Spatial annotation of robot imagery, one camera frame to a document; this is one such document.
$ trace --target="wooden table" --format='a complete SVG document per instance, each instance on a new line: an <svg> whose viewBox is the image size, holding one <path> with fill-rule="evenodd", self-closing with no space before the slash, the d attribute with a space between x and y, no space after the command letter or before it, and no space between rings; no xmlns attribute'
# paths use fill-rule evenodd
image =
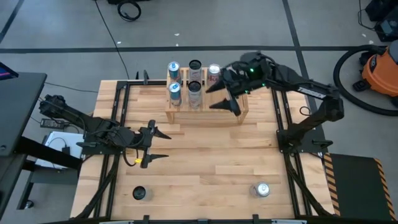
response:
<svg viewBox="0 0 398 224"><path fill-rule="evenodd" d="M110 118L115 86L116 81L101 82L94 116ZM242 125L169 124L164 112L165 88L133 86L130 90L126 126L137 129L155 119L172 140L154 138L151 153L170 157L155 160L148 169L128 167L121 160L112 220L142 220L143 215L150 215L151 220L251 219L252 214L293 218L284 160L275 136L271 92L262 88L248 95L250 112ZM305 97L288 93L288 99L293 120L304 119L299 108L306 105ZM136 158L132 149L127 153L130 161ZM301 158L308 188L326 210L333 212L321 160L309 154L301 154ZM93 156L83 164L71 217L83 210L98 188L102 161L103 156ZM259 181L269 183L270 196L249 196L249 186ZM154 198L150 202L134 200L132 190L137 185L150 187ZM304 214L301 193L296 189ZM105 192L102 215L107 196Z"/></svg>

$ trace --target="blue can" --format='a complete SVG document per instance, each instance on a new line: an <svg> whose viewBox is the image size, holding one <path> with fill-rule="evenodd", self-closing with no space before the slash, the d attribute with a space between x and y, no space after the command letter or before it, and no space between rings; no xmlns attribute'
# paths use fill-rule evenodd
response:
<svg viewBox="0 0 398 224"><path fill-rule="evenodd" d="M181 85L181 73L180 73L180 64L177 62L169 63L169 74L170 78L173 82L177 82Z"/></svg>
<svg viewBox="0 0 398 224"><path fill-rule="evenodd" d="M174 106L180 106L182 99L181 99L181 85L177 82L173 82L169 86L170 91L170 101Z"/></svg>

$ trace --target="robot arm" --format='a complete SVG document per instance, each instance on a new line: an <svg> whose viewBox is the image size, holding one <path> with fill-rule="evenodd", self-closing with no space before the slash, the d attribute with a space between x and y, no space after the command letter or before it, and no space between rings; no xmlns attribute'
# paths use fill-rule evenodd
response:
<svg viewBox="0 0 398 224"><path fill-rule="evenodd" d="M39 110L49 118L62 118L83 129L85 142L78 142L81 147L106 147L114 154L120 154L127 147L142 150L144 157L140 163L141 168L147 168L148 163L154 159L167 157L167 155L149 154L154 136L171 139L157 129L154 120L150 120L147 127L141 127L138 132L134 132L130 128L120 126L116 121L92 118L68 106L63 96L58 95L47 95L45 100L40 102Z"/></svg>
<svg viewBox="0 0 398 224"><path fill-rule="evenodd" d="M293 69L278 65L272 58L259 52L246 53L241 56L240 61L223 68L218 82L206 92L227 89L229 100L224 99L210 108L230 110L239 116L241 111L236 98L264 86L278 91L296 91L323 100L318 111L301 123L290 125L288 130L281 133L284 138L282 142L293 147L300 145L307 131L325 121L338 121L344 117L343 101L337 88L303 78Z"/></svg>

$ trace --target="can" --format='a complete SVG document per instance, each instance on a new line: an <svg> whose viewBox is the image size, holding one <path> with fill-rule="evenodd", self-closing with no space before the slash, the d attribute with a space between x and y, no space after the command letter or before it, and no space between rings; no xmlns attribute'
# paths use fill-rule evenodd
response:
<svg viewBox="0 0 398 224"><path fill-rule="evenodd" d="M197 81L201 83L201 62L192 60L189 63L189 82Z"/></svg>
<svg viewBox="0 0 398 224"><path fill-rule="evenodd" d="M220 78L220 66L217 64L211 64L207 70L207 87L211 87Z"/></svg>
<svg viewBox="0 0 398 224"><path fill-rule="evenodd" d="M148 187L137 186L132 191L132 197L136 200L148 202L152 199L153 193Z"/></svg>
<svg viewBox="0 0 398 224"><path fill-rule="evenodd" d="M188 84L189 105L193 109L197 109L201 104L201 83L192 81Z"/></svg>
<svg viewBox="0 0 398 224"><path fill-rule="evenodd" d="M177 82L173 82L169 86L170 91L170 101L174 106L180 106L182 99L181 99L181 85Z"/></svg>
<svg viewBox="0 0 398 224"><path fill-rule="evenodd" d="M180 72L180 64L178 62L170 62L169 63L169 74L172 82L177 82L181 85L181 72Z"/></svg>
<svg viewBox="0 0 398 224"><path fill-rule="evenodd" d="M250 186L250 194L254 197L266 197L270 193L269 186L265 182L258 182Z"/></svg>

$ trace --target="gray floor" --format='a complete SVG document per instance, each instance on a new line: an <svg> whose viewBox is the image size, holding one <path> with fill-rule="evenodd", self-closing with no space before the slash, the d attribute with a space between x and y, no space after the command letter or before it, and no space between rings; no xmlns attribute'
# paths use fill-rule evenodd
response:
<svg viewBox="0 0 398 224"><path fill-rule="evenodd" d="M356 46L381 44L377 35L357 23L357 0L288 0L301 46ZM363 0L363 7L369 0ZM3 0L0 5L0 29L6 24L17 0ZM140 3L142 17L133 23L121 20L116 6L98 0L109 29L119 47L184 46L294 46L281 0L152 0ZM366 24L370 24L366 15ZM24 0L10 26L1 49L30 49L29 54L0 54L0 61L20 72L44 72L48 82L74 88L97 90L100 80L125 79L117 53L33 53L34 49L111 48L109 37L93 1ZM164 78L166 65L176 60L186 65L199 59L204 66L226 64L245 50L123 52L131 77L146 69L151 78ZM294 51L263 51L278 63L300 73ZM343 51L303 52L310 78L333 83L332 72ZM342 69L343 83L350 85L358 77L355 58ZM63 95L69 105L90 112L96 95L46 85L46 94ZM363 100L391 108L383 96L361 93ZM327 139L335 143L330 152L379 158L386 172L393 202L398 203L398 159L395 136L397 118L368 113L345 100L344 120L323 125ZM43 116L35 110L35 119ZM29 121L24 135L41 141L48 129ZM35 207L15 210L27 173L23 172L1 224L43 223L66 220L75 186L36 185L31 199Z"/></svg>

